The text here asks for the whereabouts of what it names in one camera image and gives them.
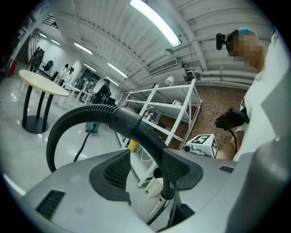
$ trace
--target yellow object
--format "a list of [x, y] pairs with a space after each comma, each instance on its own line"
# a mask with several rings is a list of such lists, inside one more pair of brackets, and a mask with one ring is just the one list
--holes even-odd
[[131, 139], [128, 145], [128, 149], [130, 149], [130, 152], [133, 153], [138, 147], [137, 141]]

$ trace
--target shelving unit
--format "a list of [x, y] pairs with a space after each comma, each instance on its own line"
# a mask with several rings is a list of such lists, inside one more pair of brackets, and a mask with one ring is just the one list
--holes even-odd
[[[174, 101], [179, 101], [182, 105], [172, 104]], [[155, 85], [152, 89], [145, 89], [139, 91], [131, 91], [123, 105], [130, 103], [133, 106], [140, 108], [139, 115], [142, 117], [146, 110], [151, 112], [161, 113], [161, 115], [172, 117], [176, 119], [171, 131], [164, 129], [153, 122], [142, 119], [145, 123], [158, 131], [167, 135], [165, 144], [168, 146], [175, 138], [181, 142], [179, 149], [183, 148], [197, 118], [202, 100], [199, 98], [197, 89], [195, 88], [195, 80], [192, 80], [188, 85], [166, 86], [159, 87]], [[191, 107], [196, 107], [196, 112], [192, 112]], [[180, 122], [187, 122], [189, 127], [184, 138], [175, 134]], [[121, 144], [121, 149], [126, 149], [129, 141], [128, 138], [123, 138], [116, 133]], [[151, 158], [150, 154], [144, 150], [144, 156]], [[152, 178], [152, 173], [156, 168], [154, 160], [143, 162], [141, 160], [141, 153], [131, 153], [131, 166], [137, 174], [140, 182], [137, 184], [141, 187], [143, 184], [149, 182]]]

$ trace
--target floor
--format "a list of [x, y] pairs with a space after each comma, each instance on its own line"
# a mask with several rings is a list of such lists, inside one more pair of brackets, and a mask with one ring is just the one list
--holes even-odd
[[[61, 107], [53, 101], [48, 116], [48, 131], [42, 134], [31, 134], [25, 131], [21, 126], [21, 120], [28, 86], [18, 76], [20, 69], [23, 69], [23, 67], [17, 66], [13, 77], [4, 79], [0, 85], [0, 165], [2, 172], [27, 192], [50, 174], [45, 157], [50, 129], [73, 106], [69, 105], [68, 110], [66, 110], [65, 103], [62, 100], [58, 102]], [[33, 89], [28, 115], [36, 114], [40, 94], [40, 91]], [[81, 106], [83, 103], [79, 101], [77, 105]], [[46, 101], [43, 102], [40, 116], [43, 116], [45, 106]], [[109, 127], [100, 125], [99, 135], [100, 137], [88, 137], [87, 143], [80, 154], [80, 160], [120, 149], [117, 136]], [[57, 168], [73, 161], [85, 137], [85, 124], [74, 126], [64, 133], [55, 152]], [[157, 198], [148, 198], [143, 191], [144, 188], [137, 188], [137, 183], [135, 174], [130, 171], [126, 190], [130, 193], [133, 210], [140, 218], [144, 219]], [[151, 224], [153, 230], [158, 230], [166, 225], [170, 210], [170, 207], [168, 207]]]

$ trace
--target fluorescent light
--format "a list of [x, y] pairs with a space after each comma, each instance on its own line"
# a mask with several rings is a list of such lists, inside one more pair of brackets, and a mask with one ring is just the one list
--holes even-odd
[[44, 38], [46, 38], [46, 35], [39, 33], [41, 36], [43, 36]]
[[51, 40], [52, 42], [54, 42], [54, 43], [56, 43], [57, 45], [60, 45], [60, 43], [59, 42], [56, 42], [56, 41], [54, 41], [54, 40]]
[[86, 66], [86, 67], [88, 67], [88, 68], [90, 68], [91, 70], [93, 70], [93, 71], [95, 71], [96, 72], [96, 70], [94, 70], [91, 66], [88, 66], [87, 64], [85, 64], [84, 63], [84, 65]]
[[77, 43], [75, 43], [75, 46], [79, 47], [80, 49], [86, 51], [87, 53], [90, 53], [92, 55], [92, 52], [90, 50], [87, 50], [86, 48], [84, 48], [83, 46], [81, 45], [78, 45]]
[[169, 43], [176, 47], [181, 44], [179, 38], [167, 23], [146, 3], [141, 0], [131, 0], [130, 5], [145, 15], [164, 34]]
[[128, 78], [128, 76], [127, 75], [125, 75], [124, 73], [122, 73], [119, 69], [117, 69], [116, 67], [114, 67], [112, 64], [110, 64], [109, 62], [108, 62], [108, 65], [110, 66], [110, 67], [112, 67], [113, 69], [115, 69], [118, 73], [120, 73], [124, 78]]
[[113, 82], [115, 85], [118, 85], [116, 82], [112, 81], [109, 77], [106, 77], [106, 78], [109, 79], [111, 82]]

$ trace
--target black table leg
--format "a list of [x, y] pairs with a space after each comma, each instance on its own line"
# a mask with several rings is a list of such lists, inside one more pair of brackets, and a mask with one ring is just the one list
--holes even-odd
[[22, 117], [22, 126], [26, 126], [26, 119], [27, 119], [27, 109], [28, 109], [28, 103], [29, 103], [29, 98], [31, 94], [32, 86], [29, 85], [27, 88], [26, 96], [25, 96], [25, 101], [24, 101], [24, 107], [23, 107], [23, 117]]
[[38, 107], [37, 107], [37, 113], [36, 113], [36, 119], [39, 119], [40, 117], [40, 110], [41, 110], [41, 105], [42, 105], [42, 102], [44, 100], [44, 97], [45, 97], [45, 92], [43, 91], [41, 93], [41, 96], [40, 96], [40, 101], [38, 102]]
[[45, 132], [47, 130], [47, 116], [49, 115], [49, 110], [50, 110], [50, 104], [51, 101], [53, 100], [54, 95], [50, 94], [47, 103], [46, 103], [46, 107], [45, 107], [45, 115], [44, 115], [44, 120], [42, 122], [42, 130], [43, 132]]

